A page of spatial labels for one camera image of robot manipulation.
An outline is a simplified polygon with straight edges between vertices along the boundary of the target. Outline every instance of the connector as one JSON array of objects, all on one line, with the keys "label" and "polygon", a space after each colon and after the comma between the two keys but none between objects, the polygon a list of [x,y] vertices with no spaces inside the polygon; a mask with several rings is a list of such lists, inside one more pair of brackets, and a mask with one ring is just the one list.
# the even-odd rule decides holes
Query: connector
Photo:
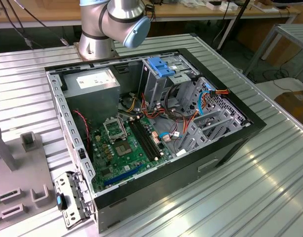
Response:
[{"label": "connector", "polygon": [[62,42],[65,46],[69,46],[69,43],[68,43],[67,40],[65,40],[64,38],[61,38],[61,42]]},{"label": "connector", "polygon": [[215,91],[215,90],[210,90],[210,96],[211,96],[211,97],[216,96],[216,91]]},{"label": "connector", "polygon": [[33,49],[33,44],[32,41],[28,38],[24,38],[25,43],[27,44],[28,47],[30,47],[31,49]]}]

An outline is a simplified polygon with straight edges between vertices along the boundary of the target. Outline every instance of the wooden workbench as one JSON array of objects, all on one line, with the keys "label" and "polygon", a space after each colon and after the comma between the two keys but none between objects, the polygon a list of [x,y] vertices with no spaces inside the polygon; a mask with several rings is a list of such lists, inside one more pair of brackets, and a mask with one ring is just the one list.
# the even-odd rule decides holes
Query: wooden workbench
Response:
[{"label": "wooden workbench", "polygon": [[[38,19],[45,22],[49,26],[67,26],[80,25],[80,8],[76,5],[69,5],[67,8],[46,9],[38,4],[35,0],[21,0],[23,6],[33,13]],[[21,9],[14,1],[11,1],[19,18],[24,22],[26,27],[39,27],[30,15]],[[185,21],[185,20],[217,20],[222,19],[224,12],[219,10],[210,10],[207,7],[187,8],[182,4],[163,4],[155,5],[157,21]],[[11,10],[8,11],[12,21],[15,21]],[[239,10],[226,14],[226,19],[234,19]],[[280,18],[296,16],[300,12],[293,7],[287,10],[281,10],[280,13],[264,13],[255,7],[249,6],[242,18]],[[6,16],[2,12],[0,15],[0,28],[10,28]]]}]

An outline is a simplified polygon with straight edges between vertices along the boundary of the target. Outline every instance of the metal bracket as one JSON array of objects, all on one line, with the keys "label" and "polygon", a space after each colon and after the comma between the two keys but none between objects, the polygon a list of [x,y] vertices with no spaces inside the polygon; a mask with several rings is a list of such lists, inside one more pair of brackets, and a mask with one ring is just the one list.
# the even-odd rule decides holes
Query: metal bracket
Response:
[{"label": "metal bracket", "polygon": [[67,229],[82,223],[94,213],[92,198],[81,174],[63,173],[54,182],[56,192],[63,194],[67,203],[65,209],[60,209]]}]

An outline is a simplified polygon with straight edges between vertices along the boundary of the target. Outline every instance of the aluminum table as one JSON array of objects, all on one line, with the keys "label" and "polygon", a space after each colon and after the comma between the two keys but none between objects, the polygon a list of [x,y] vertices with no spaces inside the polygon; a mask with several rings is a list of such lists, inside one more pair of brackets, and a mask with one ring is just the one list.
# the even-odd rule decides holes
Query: aluminum table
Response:
[{"label": "aluminum table", "polygon": [[[206,43],[189,34],[146,39],[120,55],[187,48],[267,126],[228,163],[100,236],[303,236],[303,126]],[[44,67],[80,62],[74,47],[0,54],[3,139],[34,131],[43,138],[52,178],[73,170]],[[0,231],[11,236],[97,236],[87,221],[67,231],[56,207]]]},{"label": "aluminum table", "polygon": [[[301,49],[303,49],[303,24],[280,24],[274,25],[260,47],[258,48],[257,52],[254,54],[252,59],[249,62],[249,66],[245,69],[244,75],[248,75],[249,72],[255,67],[258,59],[260,58],[261,54],[265,51],[268,47],[270,42],[272,43],[269,45],[265,54],[262,56],[262,59],[265,60],[268,55],[271,53],[275,45],[284,36],[285,38],[289,39],[296,45],[298,45]],[[299,72],[294,75],[296,78],[301,72],[303,71],[303,65],[299,69]]]}]

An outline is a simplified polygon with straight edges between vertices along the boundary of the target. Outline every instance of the black cable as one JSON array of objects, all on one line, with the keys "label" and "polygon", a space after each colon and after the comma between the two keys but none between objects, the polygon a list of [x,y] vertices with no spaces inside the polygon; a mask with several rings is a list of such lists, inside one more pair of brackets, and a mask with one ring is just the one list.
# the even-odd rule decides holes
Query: black cable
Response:
[{"label": "black cable", "polygon": [[[229,7],[229,3],[230,3],[230,1],[228,1],[227,7],[226,7],[226,11],[225,11],[224,16],[223,16],[223,18],[222,18],[222,21],[225,20],[225,17],[226,17],[227,11],[228,11],[228,7]],[[214,37],[212,38],[212,42],[211,42],[211,44],[210,44],[211,47],[213,46],[213,43],[214,43],[215,39],[217,38],[217,36],[218,36],[218,35],[223,31],[223,29],[225,28],[226,24],[227,24],[227,23],[225,23],[225,25],[223,26],[223,28],[221,29],[221,31],[220,31],[219,33],[218,33],[218,32],[215,33]]]},{"label": "black cable", "polygon": [[175,141],[173,142],[173,149],[174,149],[175,153],[177,153],[175,145],[176,145],[176,141],[178,141],[178,140],[181,140],[181,138],[177,138],[177,139],[175,139]]},{"label": "black cable", "polygon": [[292,90],[290,90],[290,89],[285,89],[285,88],[282,88],[282,87],[280,87],[279,85],[277,85],[277,84],[275,83],[275,79],[271,80],[271,79],[266,78],[265,73],[266,73],[266,72],[270,72],[270,71],[275,71],[275,72],[276,72],[276,73],[274,74],[274,76],[276,77],[276,79],[284,78],[284,77],[281,77],[281,78],[278,77],[277,72],[278,72],[279,70],[271,69],[271,70],[266,70],[266,71],[262,72],[262,76],[264,77],[264,79],[266,79],[267,81],[273,81],[273,84],[274,84],[275,86],[279,87],[279,88],[282,89],[282,90],[288,90],[288,91],[292,92]]},{"label": "black cable", "polygon": [[152,3],[152,5],[153,5],[153,13],[154,13],[154,19],[155,19],[155,22],[157,22],[157,17],[156,17],[156,8],[155,8],[155,4],[154,3]]},{"label": "black cable", "polygon": [[230,28],[228,34],[226,35],[226,38],[225,38],[224,42],[222,43],[220,49],[217,50],[217,52],[218,52],[219,54],[222,54],[222,50],[224,49],[224,47],[225,47],[225,45],[226,45],[226,43],[227,43],[227,40],[229,39],[229,37],[230,37],[232,31],[235,29],[235,27],[237,27],[237,23],[239,22],[239,20],[240,20],[242,14],[244,13],[244,11],[246,10],[246,8],[247,8],[249,2],[250,2],[250,0],[245,0],[244,4],[242,5],[242,7],[241,7],[241,9],[240,9],[240,11],[239,11],[239,13],[238,13],[238,15],[236,16],[236,18],[235,18],[235,20],[234,20],[233,25],[231,26],[231,28]]},{"label": "black cable", "polygon": [[181,113],[178,112],[178,111],[175,111],[175,113],[179,114],[180,116],[176,116],[176,115],[174,115],[173,112],[170,111],[169,108],[168,108],[168,98],[169,98],[171,92],[174,91],[175,89],[177,89],[178,86],[179,86],[179,85],[172,85],[172,86],[169,88],[169,90],[167,91],[167,93],[166,93],[166,95],[165,95],[164,103],[163,103],[163,104],[164,104],[165,111],[166,111],[166,114],[167,114],[168,117],[169,117],[170,119],[172,119],[173,121],[176,121],[176,120],[178,120],[178,121],[184,120],[184,118],[185,118],[185,119],[190,119],[190,118],[192,117],[192,115],[190,115],[190,116],[184,116],[183,114],[181,114]]},{"label": "black cable", "polygon": [[23,5],[21,5],[18,1],[14,0],[23,10],[25,10],[31,17],[33,17],[37,22],[39,22],[42,26],[44,26],[45,28],[47,28],[55,37],[57,37],[65,46],[69,46],[68,42],[60,37],[58,34],[56,34],[51,28],[49,28],[48,26],[46,26],[43,22],[41,22],[40,20],[38,20],[29,10],[27,10]]},{"label": "black cable", "polygon": [[6,9],[5,6],[3,5],[2,1],[0,0],[0,5],[1,5],[1,7],[2,7],[2,10],[3,10],[3,12],[4,12],[6,18],[8,19],[9,23],[10,23],[10,24],[12,25],[12,27],[14,28],[14,30],[15,30],[15,31],[24,39],[26,45],[27,45],[28,47],[30,47],[30,49],[33,49],[32,43],[34,43],[34,44],[36,44],[37,46],[43,48],[42,45],[40,45],[40,44],[36,43],[34,40],[32,40],[32,39],[29,37],[29,35],[25,32],[25,30],[24,30],[24,28],[23,28],[23,25],[22,25],[22,23],[21,23],[19,17],[17,16],[17,14],[15,13],[15,11],[14,11],[12,5],[11,5],[9,2],[8,2],[8,4],[9,4],[9,6],[10,6],[12,12],[14,12],[15,17],[16,17],[17,20],[18,20],[19,25],[20,25],[21,28],[22,28],[22,32],[19,31],[19,29],[14,25],[14,23],[12,22],[12,20],[11,20],[9,14],[8,14],[8,12],[7,12],[7,9]]},{"label": "black cable", "polygon": [[19,25],[24,33],[24,27],[23,27],[22,22],[20,21],[17,13],[15,12],[15,10],[14,10],[13,6],[11,5],[11,3],[9,2],[9,0],[6,0],[6,1],[7,1],[8,5],[10,6],[13,15],[15,16],[15,18],[17,18],[17,21],[19,22]]}]

